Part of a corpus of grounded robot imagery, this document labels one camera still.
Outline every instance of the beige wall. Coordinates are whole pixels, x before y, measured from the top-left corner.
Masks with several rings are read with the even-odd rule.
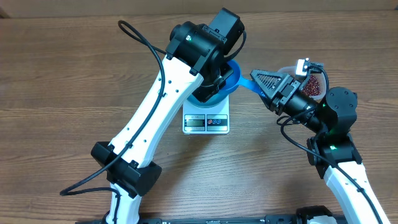
[[[398,0],[0,0],[11,18],[239,12],[392,10]]]

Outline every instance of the blue cup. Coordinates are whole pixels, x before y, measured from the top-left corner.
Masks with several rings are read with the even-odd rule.
[[[250,89],[251,91],[259,95],[262,95],[260,87],[255,82],[243,78],[241,67],[236,61],[230,60],[227,63],[229,66],[231,66],[234,72],[225,80],[225,86],[220,89],[217,94],[215,94],[208,101],[206,101],[206,103],[201,103],[193,95],[190,95],[187,100],[191,104],[201,108],[214,107],[217,104],[221,103],[229,94],[233,93],[233,91],[235,91],[240,85]]]

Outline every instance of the kitchen scale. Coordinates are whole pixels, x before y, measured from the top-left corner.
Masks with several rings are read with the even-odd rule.
[[[185,134],[228,134],[229,133],[229,94],[242,85],[262,95],[261,89],[251,80],[241,75],[241,68],[234,60],[228,62],[234,70],[226,79],[225,86],[206,103],[199,102],[193,95],[182,106],[182,131]]]

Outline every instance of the wooden table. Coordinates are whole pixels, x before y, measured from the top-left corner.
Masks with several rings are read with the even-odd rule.
[[[73,223],[100,218],[109,193],[60,197],[99,169],[90,151],[129,121],[159,68],[123,34],[124,19],[164,49],[176,24],[214,15],[0,20],[0,223]],[[352,128],[367,174],[391,223],[398,223],[398,12],[241,14],[248,33],[236,57],[243,73],[277,70],[310,57],[331,86],[358,93]],[[288,143],[258,96],[230,96],[231,132],[186,136],[182,112],[154,161],[163,173],[141,213],[161,218],[253,217],[294,213],[335,197],[306,154]],[[289,134],[313,136],[301,126]],[[101,175],[84,187],[108,186]]]

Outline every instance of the white digital scale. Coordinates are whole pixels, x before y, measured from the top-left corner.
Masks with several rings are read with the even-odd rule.
[[[185,100],[182,113],[182,131],[185,134],[229,133],[229,96],[212,107],[197,106]]]

